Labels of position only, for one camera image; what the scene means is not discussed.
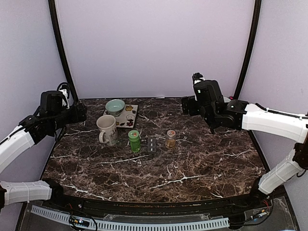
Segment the green can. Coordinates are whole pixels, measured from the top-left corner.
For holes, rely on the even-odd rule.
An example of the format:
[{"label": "green can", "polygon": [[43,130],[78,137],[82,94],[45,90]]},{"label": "green can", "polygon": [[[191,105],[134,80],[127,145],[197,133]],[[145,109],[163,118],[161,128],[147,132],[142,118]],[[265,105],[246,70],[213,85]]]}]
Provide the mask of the green can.
[{"label": "green can", "polygon": [[132,152],[139,152],[141,148],[139,132],[137,130],[130,131],[128,133],[128,139]]}]

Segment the square plate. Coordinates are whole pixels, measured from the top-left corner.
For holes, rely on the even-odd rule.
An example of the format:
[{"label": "square plate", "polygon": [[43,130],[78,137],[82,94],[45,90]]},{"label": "square plate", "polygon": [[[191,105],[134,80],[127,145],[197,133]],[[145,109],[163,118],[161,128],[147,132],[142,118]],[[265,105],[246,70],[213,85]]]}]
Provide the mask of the square plate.
[{"label": "square plate", "polygon": [[133,128],[135,125],[135,119],[137,115],[138,105],[126,104],[123,112],[115,116],[117,128]]}]

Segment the ceramic bowl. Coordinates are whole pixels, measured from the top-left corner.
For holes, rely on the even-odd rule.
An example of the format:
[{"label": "ceramic bowl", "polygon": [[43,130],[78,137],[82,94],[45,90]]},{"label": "ceramic bowl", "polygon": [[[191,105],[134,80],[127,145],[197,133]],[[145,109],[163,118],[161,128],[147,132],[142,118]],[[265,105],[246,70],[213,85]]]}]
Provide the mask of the ceramic bowl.
[{"label": "ceramic bowl", "polygon": [[125,108],[125,102],[123,100],[111,100],[106,104],[106,110],[113,116],[118,116]]}]

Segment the small glass jar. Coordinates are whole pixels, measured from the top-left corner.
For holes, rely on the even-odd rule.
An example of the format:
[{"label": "small glass jar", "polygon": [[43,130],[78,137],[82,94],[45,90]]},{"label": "small glass jar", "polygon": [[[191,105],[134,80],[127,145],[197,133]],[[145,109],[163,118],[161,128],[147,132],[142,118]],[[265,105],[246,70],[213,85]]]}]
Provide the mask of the small glass jar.
[{"label": "small glass jar", "polygon": [[175,147],[175,144],[176,144],[176,133],[175,133],[175,131],[174,130],[167,131],[165,146],[168,149],[172,149],[172,148]]}]

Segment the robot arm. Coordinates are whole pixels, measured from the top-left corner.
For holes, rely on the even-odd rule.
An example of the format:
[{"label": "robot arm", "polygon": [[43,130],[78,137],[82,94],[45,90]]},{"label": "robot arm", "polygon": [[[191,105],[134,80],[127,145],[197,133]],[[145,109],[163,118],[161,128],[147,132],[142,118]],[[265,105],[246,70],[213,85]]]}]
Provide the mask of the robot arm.
[{"label": "robot arm", "polygon": [[185,114],[201,115],[212,133],[220,126],[237,130],[257,130],[287,137],[296,141],[295,148],[274,169],[258,178],[250,196],[262,200],[297,173],[308,169],[308,116],[264,108],[259,104],[231,100],[224,102],[215,80],[193,75],[195,97],[182,99]]},{"label": "robot arm", "polygon": [[[68,103],[69,87],[62,83],[57,91],[43,92],[40,107],[29,115],[0,142],[0,173],[21,153],[67,124],[85,121],[84,104]],[[5,205],[32,200],[49,200],[63,193],[63,188],[51,179],[36,182],[11,183],[0,181],[0,209]]]}]

